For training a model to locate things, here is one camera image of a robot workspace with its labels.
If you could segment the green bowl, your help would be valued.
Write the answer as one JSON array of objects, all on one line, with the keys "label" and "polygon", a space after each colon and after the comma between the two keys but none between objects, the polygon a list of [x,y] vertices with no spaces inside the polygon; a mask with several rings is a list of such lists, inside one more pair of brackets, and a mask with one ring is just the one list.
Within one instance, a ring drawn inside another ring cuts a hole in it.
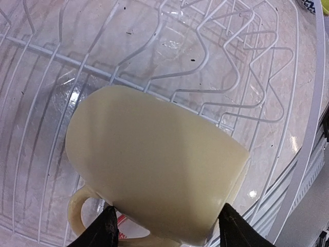
[{"label": "green bowl", "polygon": [[323,14],[329,16],[329,0],[321,0]]}]

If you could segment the blue white patterned bowl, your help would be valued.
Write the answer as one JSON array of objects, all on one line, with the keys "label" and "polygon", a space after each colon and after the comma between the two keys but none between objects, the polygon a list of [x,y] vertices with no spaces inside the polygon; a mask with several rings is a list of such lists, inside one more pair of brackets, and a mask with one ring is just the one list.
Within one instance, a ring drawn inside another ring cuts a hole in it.
[{"label": "blue white patterned bowl", "polygon": [[297,0],[298,4],[311,14],[315,14],[315,3],[313,0]]}]

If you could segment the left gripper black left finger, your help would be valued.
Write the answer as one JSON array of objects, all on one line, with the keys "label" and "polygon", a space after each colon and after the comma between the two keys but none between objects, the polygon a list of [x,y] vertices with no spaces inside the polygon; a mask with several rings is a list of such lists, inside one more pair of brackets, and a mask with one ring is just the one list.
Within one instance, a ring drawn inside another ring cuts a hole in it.
[{"label": "left gripper black left finger", "polygon": [[118,242],[116,210],[113,206],[108,206],[68,247],[117,247]]}]

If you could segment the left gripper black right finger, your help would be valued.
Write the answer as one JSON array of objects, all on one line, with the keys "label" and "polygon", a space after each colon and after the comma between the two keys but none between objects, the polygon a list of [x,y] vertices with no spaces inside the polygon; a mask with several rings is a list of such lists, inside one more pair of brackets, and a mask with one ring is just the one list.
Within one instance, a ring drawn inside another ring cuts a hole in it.
[{"label": "left gripper black right finger", "polygon": [[224,204],[218,219],[221,247],[275,247],[250,226],[229,203]]}]

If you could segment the yellow mug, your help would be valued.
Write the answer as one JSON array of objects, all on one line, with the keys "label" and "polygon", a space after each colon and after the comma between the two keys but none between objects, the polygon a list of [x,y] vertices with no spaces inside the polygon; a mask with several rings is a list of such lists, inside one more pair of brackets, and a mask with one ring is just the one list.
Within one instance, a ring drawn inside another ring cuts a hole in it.
[{"label": "yellow mug", "polygon": [[224,204],[233,202],[250,154],[209,121],[170,102],[121,86],[79,103],[65,150],[84,180],[68,221],[85,231],[81,209],[104,199],[171,245],[206,243]]}]

